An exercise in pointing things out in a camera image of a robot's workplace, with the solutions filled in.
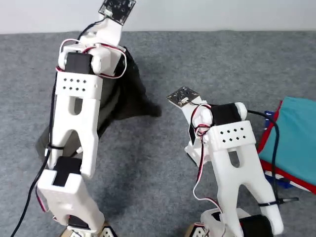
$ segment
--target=white plastic part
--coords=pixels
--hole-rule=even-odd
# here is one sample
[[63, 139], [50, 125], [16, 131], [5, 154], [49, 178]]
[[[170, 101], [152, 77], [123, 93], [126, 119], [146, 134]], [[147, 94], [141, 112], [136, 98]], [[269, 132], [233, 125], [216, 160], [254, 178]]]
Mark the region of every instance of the white plastic part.
[[[204, 103], [199, 98], [197, 104]], [[191, 114], [196, 106], [187, 104], [182, 111], [190, 123]], [[246, 110], [238, 104], [241, 118], [245, 118]], [[197, 111], [195, 118], [203, 121], [205, 112]], [[258, 153], [255, 147], [255, 137], [249, 121], [241, 121], [221, 126], [213, 126], [203, 138], [205, 162], [211, 160], [218, 184], [217, 198], [224, 213], [222, 217], [228, 230], [236, 237], [243, 237], [243, 232], [237, 214], [237, 198], [240, 185], [245, 185], [258, 203], [269, 203], [276, 200], [271, 185], [266, 180]], [[201, 144], [198, 140], [192, 145], [191, 141], [185, 148], [188, 155], [199, 164]], [[239, 168], [232, 165], [229, 152], [236, 151]], [[274, 235], [283, 232], [284, 226], [277, 205], [261, 207], [261, 212], [271, 223]]]
[[[96, 75], [59, 72], [56, 84], [56, 110], [52, 144], [65, 146], [71, 132], [78, 133], [83, 149], [81, 173], [91, 178], [95, 171], [98, 150], [97, 122], [103, 80]], [[79, 115], [75, 114], [75, 100], [82, 99]], [[48, 161], [53, 168], [62, 150], [53, 149]]]
[[93, 55], [91, 66], [95, 74], [106, 72], [111, 67], [111, 51], [105, 47], [97, 47], [90, 50]]
[[53, 185], [56, 174], [55, 170], [44, 170], [38, 188], [47, 199], [49, 209], [57, 221], [66, 226], [69, 215], [73, 215], [89, 225], [90, 230], [84, 230], [85, 232], [98, 233], [104, 224], [104, 216], [90, 197], [82, 176], [69, 174], [65, 186], [59, 187]]
[[[201, 100], [201, 97], [197, 97], [192, 102], [195, 104], [206, 104], [207, 103], [205, 100], [204, 101]], [[193, 113], [195, 108], [196, 108], [196, 105], [190, 105], [190, 104], [187, 104], [184, 107], [182, 107], [182, 112], [185, 115], [185, 118], [186, 118], [188, 124], [190, 124], [191, 114]], [[200, 112], [209, 111], [209, 109], [207, 109], [205, 107], [201, 107], [201, 108], [199, 108], [199, 111]], [[208, 114], [209, 114], [209, 116], [207, 118], [204, 118], [204, 120], [202, 121], [202, 118], [197, 113], [197, 117], [195, 117], [195, 119], [193, 120], [194, 125], [196, 126], [199, 123], [203, 123], [205, 120], [206, 121], [212, 120], [212, 115], [210, 115], [209, 112], [208, 112]], [[208, 153], [208, 149], [206, 148], [207, 146], [208, 146], [208, 144], [204, 144], [204, 163], [211, 161], [209, 153]], [[201, 143], [197, 141], [194, 143], [194, 145], [192, 145], [192, 142], [190, 141], [184, 150], [192, 158], [192, 160], [197, 165], [199, 165], [199, 161], [201, 158]]]
[[203, 227], [196, 227], [193, 233], [190, 234], [192, 237], [205, 237], [205, 230]]
[[64, 46], [63, 51], [58, 56], [58, 66], [62, 70], [65, 70], [68, 53], [69, 52], [77, 52], [77, 51], [81, 52], [84, 49], [85, 49], [85, 46], [81, 43]]
[[110, 228], [104, 228], [99, 237], [115, 237]]
[[[220, 212], [219, 209], [212, 209], [207, 210], [202, 213], [201, 215], [201, 222], [205, 225], [205, 228], [209, 230], [209, 236], [210, 237], [234, 237], [234, 234], [228, 229], [225, 229], [225, 234], [223, 235], [223, 229], [224, 229], [224, 221], [223, 217], [220, 214], [220, 221], [216, 220], [213, 216], [214, 213]], [[241, 208], [236, 209], [238, 218], [245, 218], [249, 217], [250, 215], [242, 210]]]
[[248, 110], [247, 110], [246, 106], [243, 103], [241, 103], [241, 102], [236, 102], [235, 105], [236, 105], [236, 107], [238, 109], [238, 113], [240, 115], [241, 120], [242, 121], [246, 120], [247, 113], [248, 113]]

